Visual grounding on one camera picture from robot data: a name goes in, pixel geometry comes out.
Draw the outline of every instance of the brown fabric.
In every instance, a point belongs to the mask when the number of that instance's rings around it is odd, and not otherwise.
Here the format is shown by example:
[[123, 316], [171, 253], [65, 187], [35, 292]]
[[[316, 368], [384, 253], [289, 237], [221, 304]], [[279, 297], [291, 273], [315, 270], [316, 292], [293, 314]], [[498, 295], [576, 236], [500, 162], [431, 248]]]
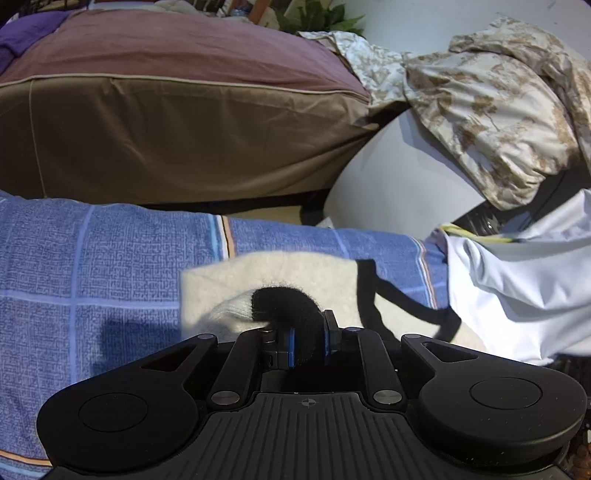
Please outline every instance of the brown fabric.
[[165, 203], [330, 187], [372, 135], [355, 126], [367, 109], [342, 93], [169, 80], [8, 85], [0, 88], [0, 189], [41, 196], [29, 110], [48, 196]]
[[0, 76], [0, 83], [55, 74], [158, 76], [369, 96], [318, 42], [200, 15], [144, 10], [73, 14]]

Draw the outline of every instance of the purple fabric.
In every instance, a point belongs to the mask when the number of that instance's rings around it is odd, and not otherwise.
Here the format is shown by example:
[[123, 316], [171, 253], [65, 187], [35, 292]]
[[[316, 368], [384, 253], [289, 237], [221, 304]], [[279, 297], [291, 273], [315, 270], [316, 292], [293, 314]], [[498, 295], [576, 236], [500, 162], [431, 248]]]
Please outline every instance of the purple fabric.
[[0, 28], [0, 74], [27, 48], [55, 32], [69, 12], [42, 12], [27, 15]]

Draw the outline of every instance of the mattress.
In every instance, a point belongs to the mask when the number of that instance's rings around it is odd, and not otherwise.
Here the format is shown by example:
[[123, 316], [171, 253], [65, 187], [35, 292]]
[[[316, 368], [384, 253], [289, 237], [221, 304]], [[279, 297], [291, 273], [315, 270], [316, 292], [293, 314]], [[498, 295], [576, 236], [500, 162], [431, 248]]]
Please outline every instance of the mattress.
[[92, 203], [330, 187], [375, 132], [317, 42], [200, 15], [72, 14], [0, 75], [0, 188]]
[[272, 250], [373, 259], [448, 305], [445, 255], [408, 236], [0, 192], [0, 478], [48, 471], [35, 418], [52, 394], [180, 341], [183, 269]]

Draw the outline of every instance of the metal screw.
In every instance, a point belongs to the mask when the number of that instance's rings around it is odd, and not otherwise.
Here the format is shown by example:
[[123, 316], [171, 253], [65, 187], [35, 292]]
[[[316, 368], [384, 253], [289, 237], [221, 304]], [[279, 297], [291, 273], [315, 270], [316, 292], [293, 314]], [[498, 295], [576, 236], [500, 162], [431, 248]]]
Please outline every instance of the metal screw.
[[374, 400], [383, 405], [394, 405], [402, 400], [402, 395], [396, 390], [379, 390], [374, 393]]
[[240, 395], [231, 390], [222, 390], [212, 395], [212, 402], [217, 405], [232, 405], [240, 400]]

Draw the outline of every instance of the blue bedsheet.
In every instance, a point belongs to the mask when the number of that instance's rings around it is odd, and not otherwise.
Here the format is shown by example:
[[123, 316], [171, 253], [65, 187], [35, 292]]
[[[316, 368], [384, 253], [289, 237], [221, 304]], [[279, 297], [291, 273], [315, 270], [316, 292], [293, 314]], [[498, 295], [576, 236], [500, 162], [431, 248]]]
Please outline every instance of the blue bedsheet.
[[407, 236], [0, 192], [0, 478], [48, 470], [35, 418], [49, 396], [180, 340], [181, 270], [278, 249], [372, 258], [447, 306], [445, 256]]

